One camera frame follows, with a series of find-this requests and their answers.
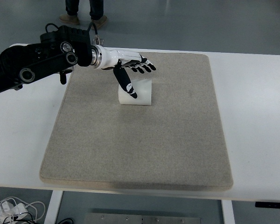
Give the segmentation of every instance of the beige felt mat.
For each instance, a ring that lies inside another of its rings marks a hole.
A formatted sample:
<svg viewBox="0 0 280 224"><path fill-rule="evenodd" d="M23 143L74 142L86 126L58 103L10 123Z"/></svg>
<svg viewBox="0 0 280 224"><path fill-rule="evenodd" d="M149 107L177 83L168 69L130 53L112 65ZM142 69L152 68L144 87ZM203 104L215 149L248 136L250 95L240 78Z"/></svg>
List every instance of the beige felt mat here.
<svg viewBox="0 0 280 224"><path fill-rule="evenodd" d="M227 190L231 169L208 57L142 53L152 105L121 105L112 71L76 67L43 158L43 182L93 189Z"/></svg>

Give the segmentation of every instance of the white robotic hand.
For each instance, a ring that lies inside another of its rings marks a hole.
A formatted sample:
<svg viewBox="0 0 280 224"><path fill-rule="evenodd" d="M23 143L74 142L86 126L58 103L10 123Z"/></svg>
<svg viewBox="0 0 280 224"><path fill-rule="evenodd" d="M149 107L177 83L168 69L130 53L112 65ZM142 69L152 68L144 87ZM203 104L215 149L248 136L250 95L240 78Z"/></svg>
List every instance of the white robotic hand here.
<svg viewBox="0 0 280 224"><path fill-rule="evenodd" d="M154 65L138 52L129 50L107 50L101 45L92 45L92 62L91 65L95 69L111 69L118 63L121 63L122 68L132 69L134 72L139 71L144 73L156 70Z"/></svg>
<svg viewBox="0 0 280 224"><path fill-rule="evenodd" d="M156 70L154 65L138 52L121 49L107 50L100 45L92 45L91 66L95 69L113 69L121 88L133 98L137 98L137 94L125 68L132 69L134 72L139 71L140 73L144 73L144 70L147 72Z"/></svg>

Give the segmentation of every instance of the connector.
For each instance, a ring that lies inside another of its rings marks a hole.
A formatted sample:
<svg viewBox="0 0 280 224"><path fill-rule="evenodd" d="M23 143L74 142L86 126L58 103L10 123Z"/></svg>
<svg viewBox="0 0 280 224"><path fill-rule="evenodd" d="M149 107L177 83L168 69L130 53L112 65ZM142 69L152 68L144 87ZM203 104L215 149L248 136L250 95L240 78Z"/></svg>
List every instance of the connector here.
<svg viewBox="0 0 280 224"><path fill-rule="evenodd" d="M11 203L4 204L2 203L2 207L0 206L0 224L5 222L10 222L13 216L16 216L17 220L23 219L27 215L27 209L23 203L19 203L16 206L13 206Z"/></svg>

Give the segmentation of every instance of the robotic hand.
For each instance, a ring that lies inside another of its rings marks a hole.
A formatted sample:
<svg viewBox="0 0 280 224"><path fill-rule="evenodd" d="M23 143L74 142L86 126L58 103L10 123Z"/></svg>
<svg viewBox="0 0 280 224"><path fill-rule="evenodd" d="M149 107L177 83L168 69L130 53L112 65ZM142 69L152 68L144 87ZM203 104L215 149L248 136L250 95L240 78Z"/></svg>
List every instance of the robotic hand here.
<svg viewBox="0 0 280 224"><path fill-rule="evenodd" d="M100 45L93 45L92 47L93 57L91 65L95 69L113 69L113 73L121 88L133 98L137 98L137 93L132 86L125 68L132 69L134 72L139 71L140 73L144 73L143 69L147 72L156 70L154 65L138 52L120 49L107 50Z"/></svg>
<svg viewBox="0 0 280 224"><path fill-rule="evenodd" d="M53 25L57 31L48 32ZM109 70L117 78L120 86L133 98L137 98L125 68L134 72L151 72L156 68L147 58L137 52L127 50L107 50L100 45L91 45L89 31L57 27L49 23L46 33L41 35L41 43L27 46L12 46L0 54L0 92L8 89L19 90L29 84L59 73L60 82L66 83L66 74L74 65L92 66L95 69Z"/></svg>

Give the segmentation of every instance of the screw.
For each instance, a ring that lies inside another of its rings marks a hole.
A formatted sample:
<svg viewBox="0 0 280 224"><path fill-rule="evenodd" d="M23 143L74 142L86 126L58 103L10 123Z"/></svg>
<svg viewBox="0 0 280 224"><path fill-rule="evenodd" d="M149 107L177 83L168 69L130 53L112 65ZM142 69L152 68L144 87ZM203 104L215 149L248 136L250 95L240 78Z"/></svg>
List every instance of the screw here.
<svg viewBox="0 0 280 224"><path fill-rule="evenodd" d="M71 51L71 46L68 43L64 43L61 47L65 52Z"/></svg>

